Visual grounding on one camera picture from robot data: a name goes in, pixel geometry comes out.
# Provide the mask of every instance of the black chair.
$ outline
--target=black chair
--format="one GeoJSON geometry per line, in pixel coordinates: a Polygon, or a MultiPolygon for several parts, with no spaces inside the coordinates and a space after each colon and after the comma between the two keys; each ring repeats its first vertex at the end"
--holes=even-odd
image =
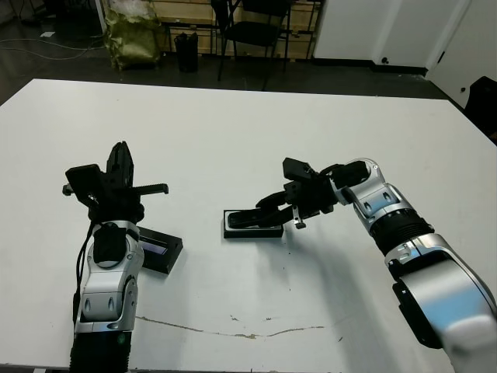
{"type": "Polygon", "coordinates": [[[281,34],[281,25],[286,15],[287,17],[287,30],[286,30],[286,43],[285,43],[285,58],[283,62],[283,71],[287,68],[288,56],[288,38],[290,33],[290,0],[243,0],[243,8],[247,12],[256,12],[266,14],[269,16],[267,23],[242,21],[235,23],[233,20],[233,13],[235,12],[241,0],[237,0],[233,5],[231,0],[211,0],[212,8],[216,13],[217,23],[221,32],[222,52],[221,63],[219,65],[219,73],[217,80],[221,80],[221,73],[223,71],[224,56],[226,54],[226,46],[228,41],[233,42],[233,51],[236,54],[236,43],[244,43],[257,45],[266,48],[272,47],[271,57],[269,58],[269,65],[264,79],[262,90],[266,89],[266,84],[271,72],[271,64],[273,62],[274,51],[281,34]],[[271,18],[275,16],[279,18],[277,26],[271,24],[271,18]]]}
{"type": "Polygon", "coordinates": [[[471,84],[464,113],[478,129],[491,136],[497,132],[497,82],[487,76],[471,84]]]}

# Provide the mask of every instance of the crack on table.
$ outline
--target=crack on table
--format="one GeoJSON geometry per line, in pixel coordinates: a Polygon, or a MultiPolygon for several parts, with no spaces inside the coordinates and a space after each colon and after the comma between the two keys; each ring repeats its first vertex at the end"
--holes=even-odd
{"type": "MultiPolygon", "coordinates": [[[[215,336],[236,336],[236,337],[239,337],[239,338],[246,338],[248,340],[255,340],[258,337],[270,338],[270,337],[279,336],[280,334],[285,334],[285,333],[301,332],[303,330],[324,329],[325,328],[325,326],[307,326],[307,327],[304,327],[304,328],[285,329],[285,330],[281,330],[279,332],[268,334],[268,335],[254,334],[254,333],[252,333],[252,334],[240,334],[240,333],[237,333],[237,334],[228,334],[228,333],[211,332],[211,331],[208,331],[208,330],[201,330],[201,329],[190,328],[188,326],[183,326],[183,325],[178,325],[178,324],[172,324],[170,322],[149,319],[149,318],[144,317],[144,316],[136,316],[136,318],[140,319],[140,320],[143,320],[143,321],[146,321],[146,322],[153,322],[153,323],[156,323],[156,324],[161,324],[161,325],[165,325],[165,326],[171,326],[173,328],[179,328],[179,329],[189,330],[190,332],[213,334],[215,336]]],[[[338,323],[340,323],[340,322],[342,322],[342,321],[345,321],[348,318],[349,317],[345,317],[344,319],[341,319],[338,322],[335,322],[333,324],[333,326],[336,325],[336,324],[338,324],[338,323]]]]}

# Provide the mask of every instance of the floor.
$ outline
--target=floor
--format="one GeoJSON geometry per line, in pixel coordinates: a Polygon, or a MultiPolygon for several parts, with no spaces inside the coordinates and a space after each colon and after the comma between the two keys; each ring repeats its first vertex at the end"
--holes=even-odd
{"type": "MultiPolygon", "coordinates": [[[[95,17],[82,23],[65,25],[43,24],[28,27],[13,20],[0,26],[0,40],[34,38],[40,39],[44,31],[55,34],[44,39],[73,47],[88,47],[95,41],[91,38],[100,30],[95,17]]],[[[2,48],[22,48],[51,58],[69,58],[81,51],[37,43],[33,41],[0,41],[0,105],[19,91],[33,78],[81,80],[90,82],[113,82],[142,85],[172,85],[208,89],[260,90],[265,61],[244,59],[226,61],[221,82],[217,81],[218,58],[199,59],[196,73],[181,73],[176,56],[164,56],[156,69],[128,70],[123,72],[111,68],[105,49],[88,51],[81,57],[66,61],[52,61],[22,51],[6,51],[2,48]]],[[[278,61],[271,75],[268,91],[327,93],[360,96],[394,96],[427,99],[447,97],[431,82],[420,75],[373,72],[365,67],[318,66],[310,61],[287,64],[282,72],[278,61]]],[[[3,367],[0,373],[31,373],[33,370],[3,367]]]]}

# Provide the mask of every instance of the trash bin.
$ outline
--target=trash bin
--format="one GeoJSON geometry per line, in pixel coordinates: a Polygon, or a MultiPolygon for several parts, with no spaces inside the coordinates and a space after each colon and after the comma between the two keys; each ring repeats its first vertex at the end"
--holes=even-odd
{"type": "Polygon", "coordinates": [[[197,71],[199,68],[199,37],[196,33],[193,33],[190,36],[181,33],[175,37],[174,44],[176,45],[179,70],[182,72],[197,71]]]}

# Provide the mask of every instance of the yellow bag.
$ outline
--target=yellow bag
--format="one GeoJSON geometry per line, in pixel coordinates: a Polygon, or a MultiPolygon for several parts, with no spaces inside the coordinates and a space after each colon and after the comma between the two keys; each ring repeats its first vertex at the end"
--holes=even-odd
{"type": "Polygon", "coordinates": [[[128,7],[122,6],[126,5],[126,0],[116,2],[118,6],[110,4],[106,7],[105,45],[113,68],[119,70],[136,64],[156,66],[160,58],[155,30],[161,23],[147,2],[136,1],[129,0],[128,7]],[[140,15],[133,14],[134,3],[141,7],[140,15]],[[146,13],[143,12],[143,7],[147,8],[146,13]]]}

